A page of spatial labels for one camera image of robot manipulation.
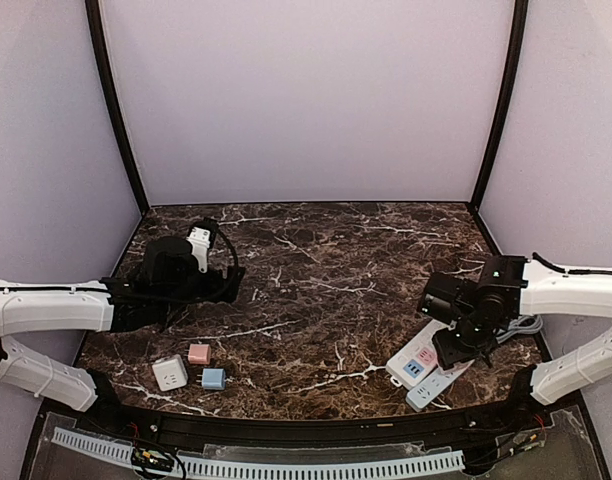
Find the white multicolour power strip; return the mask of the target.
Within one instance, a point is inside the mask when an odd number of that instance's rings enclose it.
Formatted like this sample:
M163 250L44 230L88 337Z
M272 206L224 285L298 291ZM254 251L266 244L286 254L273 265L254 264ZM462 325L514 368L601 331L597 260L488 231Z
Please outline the white multicolour power strip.
M404 387L411 390L419 385L422 380L427 378L438 367L424 369L416 360L417 352L425 347L433 345L433 336L442 330L447 330L448 326L437 320L430 320L411 340L409 340L397 353L395 353L386 363L386 371L390 375L390 382L395 387Z

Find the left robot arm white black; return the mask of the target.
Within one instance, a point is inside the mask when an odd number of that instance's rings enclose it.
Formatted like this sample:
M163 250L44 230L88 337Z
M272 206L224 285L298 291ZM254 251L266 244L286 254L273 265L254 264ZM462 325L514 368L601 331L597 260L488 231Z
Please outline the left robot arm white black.
M204 302L231 303L245 268L208 264L210 241L163 237L147 245L125 279L46 285L0 280L0 382L87 412L117 400L106 376L75 368L15 340L20 333L58 330L127 333L165 326L173 311Z

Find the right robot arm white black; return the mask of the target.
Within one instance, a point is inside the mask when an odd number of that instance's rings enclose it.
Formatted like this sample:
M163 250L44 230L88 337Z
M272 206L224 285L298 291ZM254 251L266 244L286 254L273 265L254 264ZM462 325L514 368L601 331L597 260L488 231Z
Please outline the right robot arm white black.
M555 265L531 257L489 258L476 281L446 273L428 279L418 309L444 324L432 343L444 370L488 360L501 330L522 317L568 315L612 320L612 268ZM510 401L550 405L612 375L612 325L564 356L513 378Z

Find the pink usb charger plug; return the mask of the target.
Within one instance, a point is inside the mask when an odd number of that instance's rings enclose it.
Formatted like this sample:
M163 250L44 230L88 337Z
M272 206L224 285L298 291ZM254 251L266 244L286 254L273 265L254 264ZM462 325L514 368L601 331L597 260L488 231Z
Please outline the pink usb charger plug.
M191 344L187 353L188 363L190 365L209 365L211 353L209 344Z

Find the pink cube socket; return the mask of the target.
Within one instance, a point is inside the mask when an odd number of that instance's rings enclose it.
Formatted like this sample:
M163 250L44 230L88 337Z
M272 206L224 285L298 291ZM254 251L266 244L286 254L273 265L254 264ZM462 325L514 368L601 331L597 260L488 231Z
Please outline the pink cube socket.
M417 352L415 360L424 369L432 370L437 365L437 353L432 346L425 346Z

